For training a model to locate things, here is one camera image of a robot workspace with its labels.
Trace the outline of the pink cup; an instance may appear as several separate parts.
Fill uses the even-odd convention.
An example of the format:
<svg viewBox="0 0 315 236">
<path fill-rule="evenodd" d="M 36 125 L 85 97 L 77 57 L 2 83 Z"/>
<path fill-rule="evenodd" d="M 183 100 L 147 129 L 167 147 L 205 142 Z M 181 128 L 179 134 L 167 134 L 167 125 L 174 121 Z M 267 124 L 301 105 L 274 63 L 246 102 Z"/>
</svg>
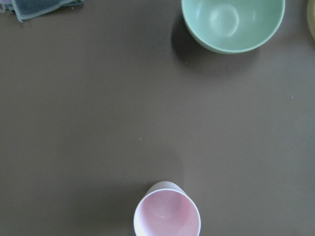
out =
<svg viewBox="0 0 315 236">
<path fill-rule="evenodd" d="M 198 236 L 201 217 L 193 200 L 175 183 L 155 183 L 137 205 L 133 217 L 137 236 Z"/>
</svg>

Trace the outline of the green bowl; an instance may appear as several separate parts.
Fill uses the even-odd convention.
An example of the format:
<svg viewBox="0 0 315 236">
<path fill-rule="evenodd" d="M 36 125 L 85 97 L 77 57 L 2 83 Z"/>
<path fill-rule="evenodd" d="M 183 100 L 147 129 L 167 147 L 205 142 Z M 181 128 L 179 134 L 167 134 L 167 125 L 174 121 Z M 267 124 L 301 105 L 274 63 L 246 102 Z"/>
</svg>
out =
<svg viewBox="0 0 315 236">
<path fill-rule="evenodd" d="M 201 46 L 239 54 L 266 43 L 284 17 L 284 0 L 183 0 L 186 27 Z"/>
</svg>

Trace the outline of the grey cloth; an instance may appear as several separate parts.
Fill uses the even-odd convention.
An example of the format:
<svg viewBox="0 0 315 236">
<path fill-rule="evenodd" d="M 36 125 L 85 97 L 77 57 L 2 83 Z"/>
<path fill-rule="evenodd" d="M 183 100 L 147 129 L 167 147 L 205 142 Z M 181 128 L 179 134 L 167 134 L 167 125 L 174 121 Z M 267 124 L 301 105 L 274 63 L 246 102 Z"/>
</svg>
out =
<svg viewBox="0 0 315 236">
<path fill-rule="evenodd" d="M 84 0 L 12 0 L 12 6 L 20 22 L 52 12 L 63 6 L 84 4 Z"/>
</svg>

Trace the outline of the beige dish edge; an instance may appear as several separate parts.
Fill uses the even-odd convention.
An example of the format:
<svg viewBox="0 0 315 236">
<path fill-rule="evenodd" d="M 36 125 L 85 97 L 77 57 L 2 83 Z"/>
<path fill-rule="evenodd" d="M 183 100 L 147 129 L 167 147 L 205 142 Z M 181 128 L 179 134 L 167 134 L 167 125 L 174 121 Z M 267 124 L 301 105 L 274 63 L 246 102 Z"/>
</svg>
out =
<svg viewBox="0 0 315 236">
<path fill-rule="evenodd" d="M 309 32 L 315 40 L 315 0 L 308 0 L 306 15 Z"/>
</svg>

